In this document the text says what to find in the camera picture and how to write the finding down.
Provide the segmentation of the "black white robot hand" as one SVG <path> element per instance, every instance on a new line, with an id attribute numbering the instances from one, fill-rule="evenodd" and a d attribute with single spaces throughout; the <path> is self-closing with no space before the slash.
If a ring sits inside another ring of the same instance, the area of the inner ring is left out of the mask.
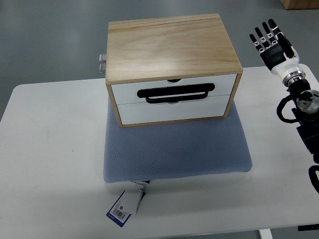
<path id="1" fill-rule="evenodd" d="M 285 37 L 273 19 L 263 22 L 264 33 L 255 27 L 257 35 L 250 34 L 250 39 L 270 72 L 278 76 L 288 87 L 306 74 L 299 66 L 300 58 L 290 41 Z"/>

